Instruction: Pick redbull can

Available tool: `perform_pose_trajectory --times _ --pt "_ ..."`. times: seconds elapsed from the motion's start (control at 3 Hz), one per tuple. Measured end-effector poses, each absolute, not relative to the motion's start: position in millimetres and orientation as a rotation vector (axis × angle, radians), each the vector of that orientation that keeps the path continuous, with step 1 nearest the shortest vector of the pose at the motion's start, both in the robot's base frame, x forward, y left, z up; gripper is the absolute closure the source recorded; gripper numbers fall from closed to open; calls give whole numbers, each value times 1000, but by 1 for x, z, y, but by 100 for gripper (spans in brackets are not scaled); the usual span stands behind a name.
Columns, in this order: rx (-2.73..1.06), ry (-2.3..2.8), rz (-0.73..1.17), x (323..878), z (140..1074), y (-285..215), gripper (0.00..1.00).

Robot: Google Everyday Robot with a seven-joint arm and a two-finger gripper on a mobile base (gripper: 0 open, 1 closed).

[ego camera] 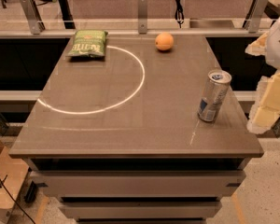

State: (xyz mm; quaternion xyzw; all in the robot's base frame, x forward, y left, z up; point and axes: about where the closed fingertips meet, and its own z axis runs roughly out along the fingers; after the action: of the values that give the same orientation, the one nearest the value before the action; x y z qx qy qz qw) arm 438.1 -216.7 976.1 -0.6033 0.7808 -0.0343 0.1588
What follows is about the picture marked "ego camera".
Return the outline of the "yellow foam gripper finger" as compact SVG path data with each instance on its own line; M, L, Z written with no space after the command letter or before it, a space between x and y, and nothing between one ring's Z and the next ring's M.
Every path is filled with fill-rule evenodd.
M269 131L280 118L280 70L262 77L256 89L255 103L249 112L247 129L254 134Z
M253 41L246 47L245 53L252 56L265 56L267 37L268 33L262 34L257 40Z

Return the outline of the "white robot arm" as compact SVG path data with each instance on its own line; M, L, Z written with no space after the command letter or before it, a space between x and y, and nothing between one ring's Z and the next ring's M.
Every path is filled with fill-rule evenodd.
M247 129L262 134L280 118L280 17L268 32L247 46L245 53L263 55L266 64L276 69L272 76L262 77L258 82L255 103L249 113Z

